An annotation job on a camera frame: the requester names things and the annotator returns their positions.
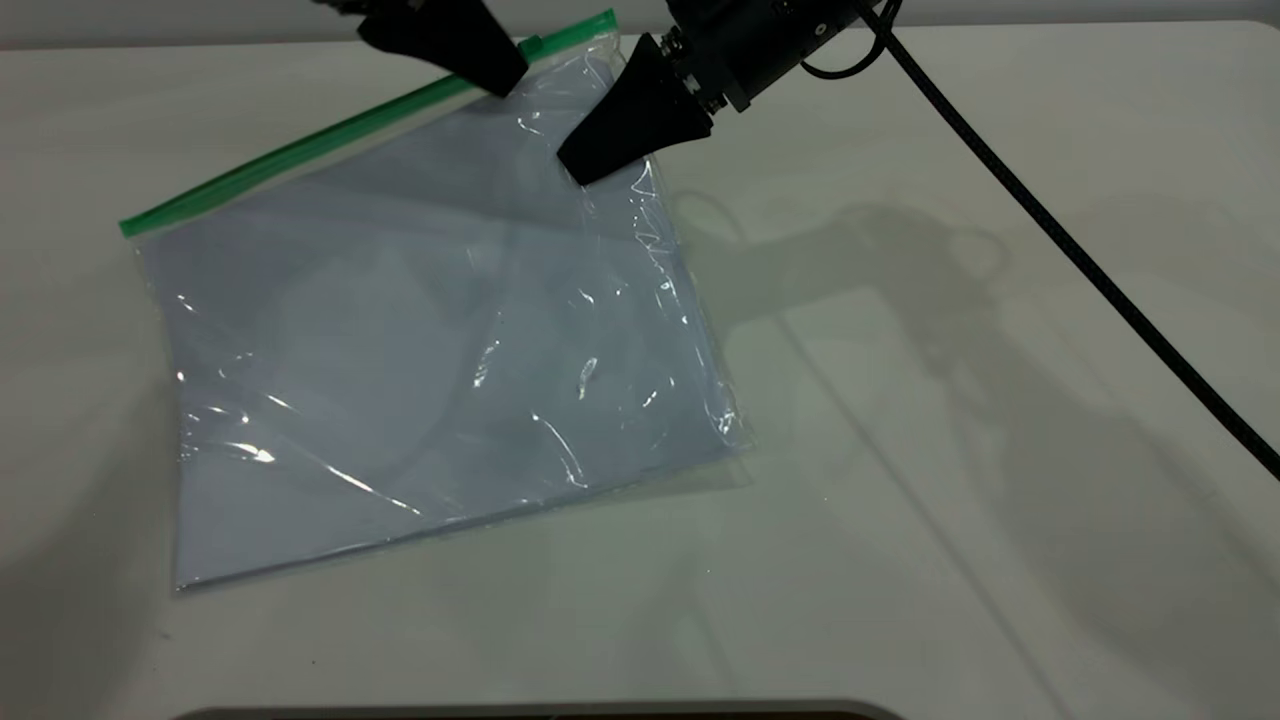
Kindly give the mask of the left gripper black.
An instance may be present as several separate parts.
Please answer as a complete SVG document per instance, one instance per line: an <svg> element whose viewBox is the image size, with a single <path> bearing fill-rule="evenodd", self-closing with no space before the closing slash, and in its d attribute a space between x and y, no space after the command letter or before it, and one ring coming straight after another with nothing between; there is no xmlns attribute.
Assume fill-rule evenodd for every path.
<svg viewBox="0 0 1280 720"><path fill-rule="evenodd" d="M506 97L529 61L483 1L319 1L360 13L358 36L381 53L408 56Z"/></svg>

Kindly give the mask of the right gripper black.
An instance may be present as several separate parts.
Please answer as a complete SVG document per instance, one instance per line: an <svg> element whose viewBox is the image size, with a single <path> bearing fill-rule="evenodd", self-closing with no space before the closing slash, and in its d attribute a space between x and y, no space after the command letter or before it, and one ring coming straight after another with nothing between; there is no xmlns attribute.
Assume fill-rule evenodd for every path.
<svg viewBox="0 0 1280 720"><path fill-rule="evenodd" d="M637 40L621 76L557 151L581 186L708 138L712 115L756 96L861 19L854 1L668 1L660 45Z"/></svg>

